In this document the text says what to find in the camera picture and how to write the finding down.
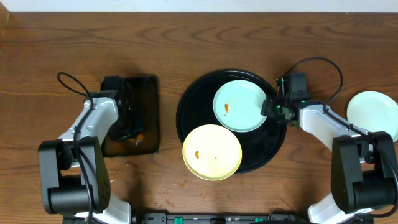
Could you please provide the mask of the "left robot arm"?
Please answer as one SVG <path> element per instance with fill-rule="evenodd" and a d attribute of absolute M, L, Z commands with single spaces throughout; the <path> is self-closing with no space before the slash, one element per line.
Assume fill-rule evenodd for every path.
<path fill-rule="evenodd" d="M 135 138 L 143 123 L 133 111 L 132 85 L 107 77 L 101 91 L 83 92 L 83 111 L 70 129 L 38 148 L 44 209 L 71 222 L 132 223 L 132 207 L 111 193 L 102 144 Z"/>

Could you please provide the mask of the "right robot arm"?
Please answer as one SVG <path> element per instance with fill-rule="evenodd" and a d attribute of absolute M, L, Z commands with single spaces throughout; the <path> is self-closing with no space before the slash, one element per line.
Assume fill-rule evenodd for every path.
<path fill-rule="evenodd" d="M 299 127 L 332 152 L 331 192 L 308 207 L 311 223 L 373 220 L 397 211 L 397 159 L 386 132 L 350 124 L 303 89 L 265 97 L 261 114 Z"/>

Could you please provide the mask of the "orange green sponge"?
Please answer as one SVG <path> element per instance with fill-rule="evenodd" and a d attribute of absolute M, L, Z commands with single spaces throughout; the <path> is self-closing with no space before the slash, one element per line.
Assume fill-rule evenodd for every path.
<path fill-rule="evenodd" d="M 144 140 L 144 135 L 140 133 L 136 137 L 129 139 L 129 142 L 133 145 L 139 145 L 143 142 L 143 140 Z"/>

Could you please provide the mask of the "light blue plate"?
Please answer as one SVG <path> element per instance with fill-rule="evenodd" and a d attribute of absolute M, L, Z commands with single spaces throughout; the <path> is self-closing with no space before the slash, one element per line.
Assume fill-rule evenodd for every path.
<path fill-rule="evenodd" d="M 247 80 L 233 80 L 222 85 L 213 98 L 213 112 L 221 125 L 231 131 L 246 133 L 259 128 L 267 119 L 261 114 L 266 94 Z"/>
<path fill-rule="evenodd" d="M 397 103 L 389 96 L 376 91 L 358 93 L 349 101 L 346 115 L 355 126 L 385 131 L 397 141 Z"/>

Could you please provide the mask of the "light blue plate top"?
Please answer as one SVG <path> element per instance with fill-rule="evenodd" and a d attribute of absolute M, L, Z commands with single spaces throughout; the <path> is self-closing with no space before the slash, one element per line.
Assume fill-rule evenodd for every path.
<path fill-rule="evenodd" d="M 397 141 L 397 103 L 389 96 L 376 91 L 358 93 L 349 101 L 346 115 L 355 126 L 385 131 Z"/>

